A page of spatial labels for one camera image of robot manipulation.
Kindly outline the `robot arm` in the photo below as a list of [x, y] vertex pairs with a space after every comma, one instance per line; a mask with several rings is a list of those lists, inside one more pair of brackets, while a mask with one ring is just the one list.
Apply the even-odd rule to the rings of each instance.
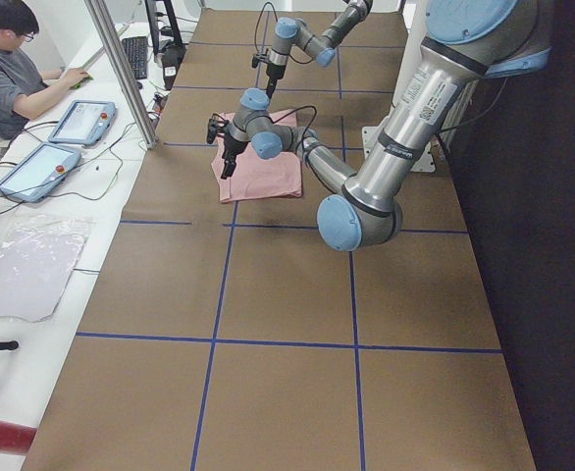
[[273, 96], [278, 81], [285, 76], [293, 47], [321, 67], [328, 67], [336, 57], [338, 46], [358, 24], [366, 20], [373, 6], [369, 0], [345, 1], [345, 4], [345, 10], [320, 34], [314, 33], [302, 19], [277, 19], [270, 48], [258, 53], [252, 61], [252, 67], [260, 62], [266, 65], [266, 94], [269, 98]]
[[381, 244], [399, 232], [396, 195], [468, 82], [535, 72], [547, 64], [551, 50], [550, 1], [430, 2], [420, 64], [382, 120], [363, 165], [353, 169], [310, 128], [275, 123], [268, 107], [293, 48], [326, 66], [371, 9], [368, 1], [350, 1], [320, 34], [302, 20], [279, 19], [271, 48], [254, 57], [267, 67], [266, 88], [245, 90], [231, 119], [212, 117], [207, 126], [208, 139], [224, 145], [223, 179], [233, 175], [238, 155], [247, 148], [263, 159], [290, 152], [307, 164], [329, 191], [318, 207], [319, 233], [338, 251]]

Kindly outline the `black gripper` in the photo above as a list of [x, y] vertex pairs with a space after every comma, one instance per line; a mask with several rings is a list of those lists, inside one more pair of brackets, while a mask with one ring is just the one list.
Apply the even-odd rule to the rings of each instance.
[[222, 158], [224, 160], [223, 171], [220, 175], [222, 180], [231, 178], [236, 168], [236, 156], [241, 154], [246, 148], [246, 140], [234, 135], [231, 131], [223, 132], [224, 151]]
[[266, 68], [266, 74], [268, 77], [268, 82], [266, 86], [266, 94], [269, 99], [271, 99], [275, 93], [275, 89], [279, 80], [283, 79], [286, 72], [285, 65], [276, 65], [273, 63], [268, 63]]

